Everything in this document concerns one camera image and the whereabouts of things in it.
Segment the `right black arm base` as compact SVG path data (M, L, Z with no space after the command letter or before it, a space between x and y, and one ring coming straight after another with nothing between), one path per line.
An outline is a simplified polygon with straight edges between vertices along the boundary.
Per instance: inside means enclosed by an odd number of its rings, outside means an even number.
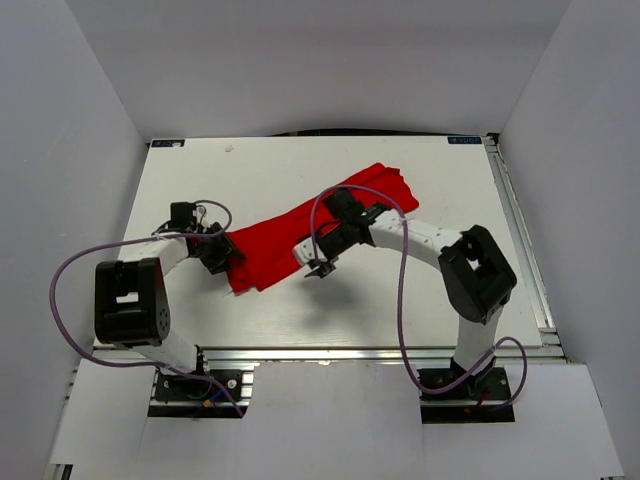
M513 423L512 396L506 370L487 367L455 389L440 395L420 396L423 425Z

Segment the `red t-shirt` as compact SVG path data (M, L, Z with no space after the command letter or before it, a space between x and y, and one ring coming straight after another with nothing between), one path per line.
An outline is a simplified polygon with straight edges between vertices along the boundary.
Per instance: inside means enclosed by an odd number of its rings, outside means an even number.
M418 199L398 168L374 163L343 182L379 191L396 201L406 213L419 207ZM234 293L241 294L252 288L263 291L300 269L293 254L298 241L309 236L311 226L327 233L337 224L323 204L317 207L315 220L311 221L313 203L314 200L309 199L286 213L229 233L230 240L244 254L242 258L231 259L227 271Z

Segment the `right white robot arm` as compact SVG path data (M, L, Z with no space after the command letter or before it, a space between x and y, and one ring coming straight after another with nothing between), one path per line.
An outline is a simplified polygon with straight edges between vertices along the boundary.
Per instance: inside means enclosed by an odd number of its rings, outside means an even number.
M370 187L341 184L312 201L309 235L293 247L294 258L319 278L335 270L339 256L356 245L394 250L401 268L409 257L442 276L458 314L452 357L453 390L472 399L484 391L484 371L495 358L499 317L517 277L492 234L474 225L451 230L407 217L399 202Z

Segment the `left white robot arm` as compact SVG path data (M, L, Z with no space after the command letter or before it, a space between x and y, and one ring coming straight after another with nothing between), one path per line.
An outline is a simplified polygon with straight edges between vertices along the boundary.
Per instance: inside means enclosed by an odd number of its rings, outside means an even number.
M230 212L211 200L174 202L169 220L139 250L95 269L97 340L137 352L161 369L179 370L177 387L191 399L209 392L212 377L202 366L201 349L172 326L165 277L186 260L195 259L217 275L245 257L226 226L206 219L208 205Z

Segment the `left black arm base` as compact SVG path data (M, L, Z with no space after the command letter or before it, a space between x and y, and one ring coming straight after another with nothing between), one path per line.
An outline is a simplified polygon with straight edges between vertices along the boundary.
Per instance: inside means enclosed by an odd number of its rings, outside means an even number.
M159 370L152 384L147 415L186 420L240 419L248 409L256 366L256 363L204 363L204 373L221 384L228 395L215 383Z

